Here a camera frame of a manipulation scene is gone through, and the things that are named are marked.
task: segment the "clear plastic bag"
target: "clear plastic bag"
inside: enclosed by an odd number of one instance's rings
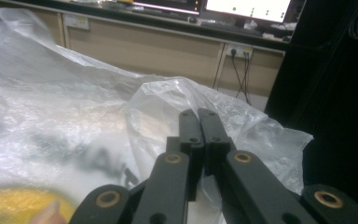
[[[130,189],[178,135],[179,113],[203,107],[218,113],[239,150],[302,190],[309,134],[189,79],[134,74],[56,46],[23,10],[0,9],[0,188],[52,189],[74,204],[101,185]],[[221,223],[219,195],[207,193],[214,189],[201,180],[189,220],[200,223],[201,213]]]

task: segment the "black monitor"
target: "black monitor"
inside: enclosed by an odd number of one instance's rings
[[[133,4],[140,7],[199,15],[201,1],[202,0],[134,0]]]
[[[235,25],[243,27],[246,19],[283,22],[290,0],[206,0],[205,9],[232,15]]]

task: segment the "white screen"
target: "white screen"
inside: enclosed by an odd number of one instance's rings
[[[208,0],[206,9],[283,22],[290,0]]]

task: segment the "black plug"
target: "black plug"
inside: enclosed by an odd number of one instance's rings
[[[231,50],[231,57],[234,58],[234,56],[237,54],[237,50],[236,49],[232,49]]]

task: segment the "transparent plastic wrap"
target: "transparent plastic wrap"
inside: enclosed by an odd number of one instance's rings
[[[30,15],[0,8],[0,189],[52,190],[74,207],[101,185],[130,189],[178,135],[179,113],[203,107],[218,113],[239,150],[302,190],[309,134],[186,78],[138,75],[56,46]],[[200,181],[189,223],[222,222],[216,191],[210,177]]]

